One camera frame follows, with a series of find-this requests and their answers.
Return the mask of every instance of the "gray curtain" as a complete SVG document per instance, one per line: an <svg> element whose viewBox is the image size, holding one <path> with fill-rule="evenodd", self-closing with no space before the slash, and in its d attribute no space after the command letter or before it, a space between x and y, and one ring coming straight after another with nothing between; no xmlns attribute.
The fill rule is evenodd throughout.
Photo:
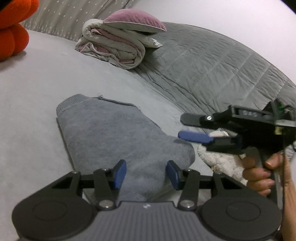
<svg viewBox="0 0 296 241"><path fill-rule="evenodd" d="M29 30L78 41L83 24L105 19L115 11L130 8L136 0L40 0L31 18L22 22Z"/></svg>

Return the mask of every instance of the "rolled comforter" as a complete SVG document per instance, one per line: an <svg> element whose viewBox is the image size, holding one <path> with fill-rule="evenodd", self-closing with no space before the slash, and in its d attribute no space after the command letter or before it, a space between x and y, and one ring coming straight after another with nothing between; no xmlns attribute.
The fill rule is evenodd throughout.
<svg viewBox="0 0 296 241"><path fill-rule="evenodd" d="M85 22L82 34L75 46L77 51L123 69L138 66L145 55L145 47L162 46L146 35L111 27L100 19Z"/></svg>

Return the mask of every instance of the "orange object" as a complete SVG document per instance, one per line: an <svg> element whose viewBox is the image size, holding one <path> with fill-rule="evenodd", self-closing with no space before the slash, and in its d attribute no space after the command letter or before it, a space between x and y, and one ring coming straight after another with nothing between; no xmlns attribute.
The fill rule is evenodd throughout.
<svg viewBox="0 0 296 241"><path fill-rule="evenodd" d="M32 16L39 0L13 0L0 11L0 61L23 51L29 34L19 23Z"/></svg>

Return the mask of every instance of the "bed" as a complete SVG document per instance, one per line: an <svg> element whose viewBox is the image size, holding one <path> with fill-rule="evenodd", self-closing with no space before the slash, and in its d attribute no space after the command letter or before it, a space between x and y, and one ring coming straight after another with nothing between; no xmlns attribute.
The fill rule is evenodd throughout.
<svg viewBox="0 0 296 241"><path fill-rule="evenodd" d="M165 23L163 44L127 71L75 51L75 42L29 31L24 52L0 63L1 240L15 240L10 221L23 198L73 170L56 121L56 107L81 93L135 104L167 135L190 129L184 112L207 113L229 104L262 109L280 98L295 106L296 86L251 49L221 34ZM211 169L196 154L191 168ZM154 200L176 201L162 190ZM199 204L210 197L201 192Z"/></svg>

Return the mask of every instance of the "pink pillow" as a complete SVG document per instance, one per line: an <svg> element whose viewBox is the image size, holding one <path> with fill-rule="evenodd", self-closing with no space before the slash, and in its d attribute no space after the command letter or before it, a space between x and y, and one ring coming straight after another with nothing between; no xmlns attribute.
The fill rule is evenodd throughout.
<svg viewBox="0 0 296 241"><path fill-rule="evenodd" d="M166 28L156 17L137 9L120 9L104 19L104 23L114 28L140 32L160 33Z"/></svg>

